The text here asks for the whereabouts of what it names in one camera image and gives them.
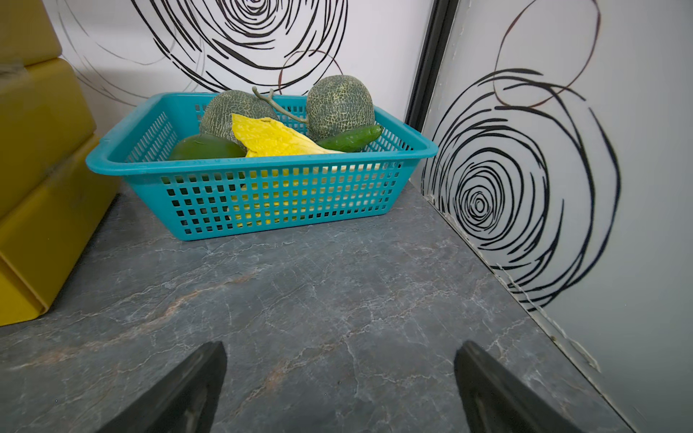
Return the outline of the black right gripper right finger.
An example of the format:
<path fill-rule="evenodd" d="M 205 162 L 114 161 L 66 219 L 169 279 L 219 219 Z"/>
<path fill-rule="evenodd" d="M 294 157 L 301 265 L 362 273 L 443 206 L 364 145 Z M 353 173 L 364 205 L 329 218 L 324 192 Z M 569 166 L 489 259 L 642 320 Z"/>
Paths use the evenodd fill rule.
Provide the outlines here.
<path fill-rule="evenodd" d="M 454 373 L 472 432 L 581 433 L 471 340 L 456 351 Z"/>

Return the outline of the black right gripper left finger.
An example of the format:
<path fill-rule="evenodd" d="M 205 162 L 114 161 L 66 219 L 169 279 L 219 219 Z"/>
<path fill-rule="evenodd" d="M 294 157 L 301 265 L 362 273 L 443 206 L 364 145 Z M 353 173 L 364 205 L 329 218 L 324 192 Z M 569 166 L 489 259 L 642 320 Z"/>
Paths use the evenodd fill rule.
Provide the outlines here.
<path fill-rule="evenodd" d="M 207 342 L 99 430 L 209 432 L 226 372 L 223 344 Z"/>

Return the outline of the yellow plastic drawer cabinet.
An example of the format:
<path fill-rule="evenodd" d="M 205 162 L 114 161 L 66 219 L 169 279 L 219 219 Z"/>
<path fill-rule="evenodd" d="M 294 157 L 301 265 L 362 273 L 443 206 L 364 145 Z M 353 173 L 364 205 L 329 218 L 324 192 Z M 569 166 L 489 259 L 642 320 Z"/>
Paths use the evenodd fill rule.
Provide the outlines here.
<path fill-rule="evenodd" d="M 1 5 L 1 322 L 55 301 L 117 194 L 86 164 L 96 123 L 40 1 Z"/>

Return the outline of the teal plastic basket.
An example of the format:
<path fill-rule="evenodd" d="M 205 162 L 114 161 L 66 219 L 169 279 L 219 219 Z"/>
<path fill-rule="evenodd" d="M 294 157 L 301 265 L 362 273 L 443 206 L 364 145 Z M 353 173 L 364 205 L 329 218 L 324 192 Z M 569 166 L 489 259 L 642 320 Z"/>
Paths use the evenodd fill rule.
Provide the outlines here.
<path fill-rule="evenodd" d="M 382 135 L 361 153 L 174 161 L 212 95 L 164 93 L 121 120 L 87 157 L 123 179 L 178 239 L 192 241 L 387 213 L 438 148 L 382 109 Z"/>

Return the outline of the green avocado toy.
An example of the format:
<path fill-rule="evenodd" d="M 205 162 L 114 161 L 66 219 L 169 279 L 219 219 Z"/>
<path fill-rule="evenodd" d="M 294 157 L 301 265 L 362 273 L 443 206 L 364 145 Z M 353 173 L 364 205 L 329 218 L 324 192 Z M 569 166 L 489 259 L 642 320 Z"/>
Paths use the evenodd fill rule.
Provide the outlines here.
<path fill-rule="evenodd" d="M 247 150 L 230 140 L 198 134 L 180 141 L 171 151 L 169 161 L 244 158 Z"/>

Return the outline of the left netted melon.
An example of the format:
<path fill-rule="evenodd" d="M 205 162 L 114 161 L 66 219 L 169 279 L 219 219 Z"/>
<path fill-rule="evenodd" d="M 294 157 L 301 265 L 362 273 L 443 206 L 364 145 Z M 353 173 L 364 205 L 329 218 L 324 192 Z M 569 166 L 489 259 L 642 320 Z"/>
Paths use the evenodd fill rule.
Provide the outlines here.
<path fill-rule="evenodd" d="M 210 101 L 200 121 L 200 133 L 227 139 L 235 144 L 233 133 L 233 115 L 248 118 L 269 117 L 278 120 L 278 116 L 269 104 L 254 94 L 240 90 L 228 90 L 218 94 Z"/>

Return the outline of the netted melon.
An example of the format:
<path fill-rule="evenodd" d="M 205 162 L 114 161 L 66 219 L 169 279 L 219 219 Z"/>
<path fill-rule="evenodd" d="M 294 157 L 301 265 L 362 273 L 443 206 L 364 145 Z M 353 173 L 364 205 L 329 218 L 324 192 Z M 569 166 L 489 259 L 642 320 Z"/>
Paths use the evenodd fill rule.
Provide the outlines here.
<path fill-rule="evenodd" d="M 218 94 L 210 101 L 200 121 L 200 133 L 227 139 L 235 144 L 233 133 L 233 115 L 248 118 L 269 117 L 278 120 L 278 116 L 269 104 L 254 94 L 240 90 L 228 90 Z"/>
<path fill-rule="evenodd" d="M 306 100 L 308 133 L 315 142 L 375 124 L 375 108 L 366 85 L 348 75 L 320 79 Z"/>

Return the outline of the green cucumber toy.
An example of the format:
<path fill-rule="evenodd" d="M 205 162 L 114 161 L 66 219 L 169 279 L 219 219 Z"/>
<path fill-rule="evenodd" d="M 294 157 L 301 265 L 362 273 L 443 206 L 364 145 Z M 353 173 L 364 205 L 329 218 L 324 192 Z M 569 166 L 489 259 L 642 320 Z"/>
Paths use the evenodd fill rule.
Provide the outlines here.
<path fill-rule="evenodd" d="M 376 141 L 383 131 L 384 128 L 380 124 L 363 126 L 320 140 L 318 145 L 330 151 L 358 153 L 365 149 L 368 144 Z"/>

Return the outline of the right netted melon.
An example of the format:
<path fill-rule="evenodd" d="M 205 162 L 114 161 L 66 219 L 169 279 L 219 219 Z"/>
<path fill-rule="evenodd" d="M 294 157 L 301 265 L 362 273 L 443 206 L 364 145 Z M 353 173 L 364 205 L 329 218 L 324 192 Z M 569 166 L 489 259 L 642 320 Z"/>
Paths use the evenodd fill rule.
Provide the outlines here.
<path fill-rule="evenodd" d="M 366 85 L 348 75 L 320 79 L 306 100 L 308 133 L 315 142 L 375 124 L 375 108 Z"/>

